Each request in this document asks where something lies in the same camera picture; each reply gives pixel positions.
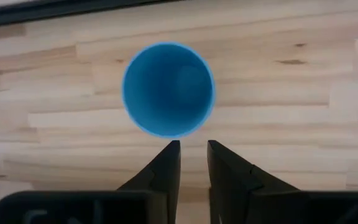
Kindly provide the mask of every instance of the light wood surface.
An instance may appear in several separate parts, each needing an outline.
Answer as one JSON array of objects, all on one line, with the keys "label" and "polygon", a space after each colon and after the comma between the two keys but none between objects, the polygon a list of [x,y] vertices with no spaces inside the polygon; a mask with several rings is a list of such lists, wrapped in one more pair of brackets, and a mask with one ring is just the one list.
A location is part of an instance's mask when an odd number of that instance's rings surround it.
[{"label": "light wood surface", "polygon": [[164,40],[197,50],[217,91],[181,139],[178,223],[208,222],[208,139],[301,189],[358,189],[358,1],[193,0],[0,27],[0,197],[114,189],[157,155],[169,140],[120,88]]}]

